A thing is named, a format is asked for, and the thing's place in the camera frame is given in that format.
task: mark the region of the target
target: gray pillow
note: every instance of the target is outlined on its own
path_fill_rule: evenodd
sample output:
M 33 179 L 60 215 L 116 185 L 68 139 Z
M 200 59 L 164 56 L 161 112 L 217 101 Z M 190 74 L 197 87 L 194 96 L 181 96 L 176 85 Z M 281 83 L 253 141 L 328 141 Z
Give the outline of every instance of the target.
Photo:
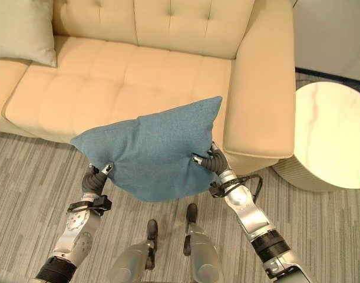
M 221 97 L 165 112 L 97 127 L 71 143 L 97 168 L 114 163 L 109 178 L 147 202 L 178 199 L 204 192 L 217 176 L 195 164 L 207 157 Z
M 53 0 L 0 0 L 0 57 L 57 66 Z

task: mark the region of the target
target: round side table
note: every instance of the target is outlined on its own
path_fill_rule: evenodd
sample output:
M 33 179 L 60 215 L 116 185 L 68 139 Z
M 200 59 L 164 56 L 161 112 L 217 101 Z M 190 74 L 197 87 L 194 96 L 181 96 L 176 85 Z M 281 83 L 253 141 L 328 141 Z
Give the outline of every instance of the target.
M 329 82 L 296 91 L 294 155 L 273 168 L 305 190 L 360 189 L 360 93 Z

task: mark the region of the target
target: sofa backrest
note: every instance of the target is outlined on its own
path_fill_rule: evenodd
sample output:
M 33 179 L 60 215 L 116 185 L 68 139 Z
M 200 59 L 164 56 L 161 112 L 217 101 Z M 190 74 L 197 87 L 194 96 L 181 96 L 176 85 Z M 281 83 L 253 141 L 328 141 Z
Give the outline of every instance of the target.
M 54 0 L 54 34 L 236 57 L 254 0 Z

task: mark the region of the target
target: marble tabletop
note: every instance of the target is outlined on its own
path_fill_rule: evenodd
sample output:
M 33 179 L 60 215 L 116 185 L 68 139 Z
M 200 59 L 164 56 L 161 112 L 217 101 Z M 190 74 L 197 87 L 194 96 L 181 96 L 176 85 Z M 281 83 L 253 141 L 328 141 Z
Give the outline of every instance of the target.
M 318 179 L 360 189 L 360 93 L 319 82 L 296 92 L 297 160 Z

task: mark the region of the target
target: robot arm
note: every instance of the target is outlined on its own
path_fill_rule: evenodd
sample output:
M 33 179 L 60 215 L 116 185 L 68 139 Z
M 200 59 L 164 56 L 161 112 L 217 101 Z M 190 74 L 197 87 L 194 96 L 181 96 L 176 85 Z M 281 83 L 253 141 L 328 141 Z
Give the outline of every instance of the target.
M 211 159 L 194 157 L 194 161 L 215 172 L 221 185 L 212 184 L 210 191 L 224 197 L 237 215 L 244 233 L 263 263 L 263 268 L 275 282 L 316 283 L 304 264 L 287 245 L 265 213 L 255 205 L 252 194 L 230 168 L 224 154 L 212 144 Z
M 100 172 L 90 164 L 83 177 L 81 200 L 70 204 L 64 233 L 36 278 L 30 282 L 70 282 L 92 248 L 104 211 L 111 208 L 112 203 L 102 192 L 112 169 L 112 163 Z

